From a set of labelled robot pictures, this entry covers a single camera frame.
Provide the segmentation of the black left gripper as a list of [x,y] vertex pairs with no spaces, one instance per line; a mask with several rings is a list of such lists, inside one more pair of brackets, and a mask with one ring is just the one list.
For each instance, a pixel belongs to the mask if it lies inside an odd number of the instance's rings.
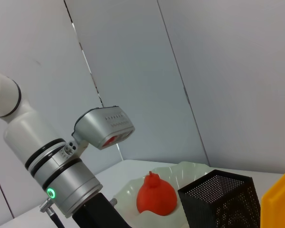
[[130,228],[102,193],[84,203],[72,218],[80,228]]

